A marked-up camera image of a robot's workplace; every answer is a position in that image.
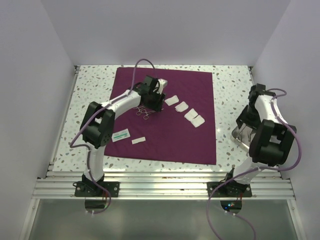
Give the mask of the steel tweezers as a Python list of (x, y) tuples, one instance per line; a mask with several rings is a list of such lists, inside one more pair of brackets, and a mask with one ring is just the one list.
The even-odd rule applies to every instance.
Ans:
[(243, 130), (242, 130), (242, 129), (239, 129), (239, 130), (238, 130), (238, 140), (239, 140), (240, 142), (242, 142), (243, 139), (244, 139), (244, 137), (243, 137)]

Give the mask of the steel forceps clamp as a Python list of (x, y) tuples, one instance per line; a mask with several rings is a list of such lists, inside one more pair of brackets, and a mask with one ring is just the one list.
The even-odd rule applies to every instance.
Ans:
[(137, 107), (134, 107), (134, 109), (137, 110), (137, 112), (136, 112), (136, 115), (137, 115), (137, 116), (143, 115), (143, 114), (142, 114), (142, 111), (143, 111), (143, 110), (149, 111), (148, 109), (146, 109), (145, 106), (137, 106)]
[(143, 114), (143, 119), (144, 120), (147, 120), (148, 118), (149, 118), (149, 116), (151, 115), (151, 114), (154, 114), (155, 113), (155, 111), (154, 110), (152, 110), (152, 111), (147, 111), (147, 110), (143, 110), (142, 111), (142, 114)]

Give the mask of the steel instrument tray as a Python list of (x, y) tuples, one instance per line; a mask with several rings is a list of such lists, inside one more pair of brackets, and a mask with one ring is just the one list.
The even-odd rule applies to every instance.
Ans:
[(251, 141), (252, 141), (254, 136), (255, 136), (255, 134), (256, 134), (256, 130), (251, 129), (250, 127), (245, 126), (245, 125), (243, 125), (241, 129), (243, 130), (243, 141), (240, 142), (239, 139), (238, 139), (238, 136), (239, 136), (238, 126), (236, 126), (232, 130), (232, 132), (231, 132), (231, 140), (233, 142), (235, 142), (240, 148), (242, 148), (243, 150), (248, 152), (249, 149), (250, 149), (250, 144), (251, 144), (251, 143), (249, 143), (248, 135), (251, 134)]

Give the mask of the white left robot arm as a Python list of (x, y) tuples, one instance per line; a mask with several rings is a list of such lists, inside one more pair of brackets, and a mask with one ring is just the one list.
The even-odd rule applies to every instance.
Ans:
[(164, 93), (168, 81), (146, 76), (121, 95), (104, 103), (91, 102), (81, 124), (81, 135), (88, 148), (86, 168), (81, 181), (92, 196), (103, 193), (103, 158), (105, 148), (112, 139), (115, 120), (127, 111), (144, 106), (160, 112), (166, 97)]

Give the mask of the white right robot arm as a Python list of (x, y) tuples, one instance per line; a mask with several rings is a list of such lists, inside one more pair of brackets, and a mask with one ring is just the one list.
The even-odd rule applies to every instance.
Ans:
[(248, 158), (226, 176), (222, 189), (227, 196), (235, 196), (260, 172), (275, 171), (286, 162), (297, 128), (283, 118), (278, 97), (275, 88), (259, 83), (251, 87), (248, 105), (236, 119), (238, 131), (250, 129)]

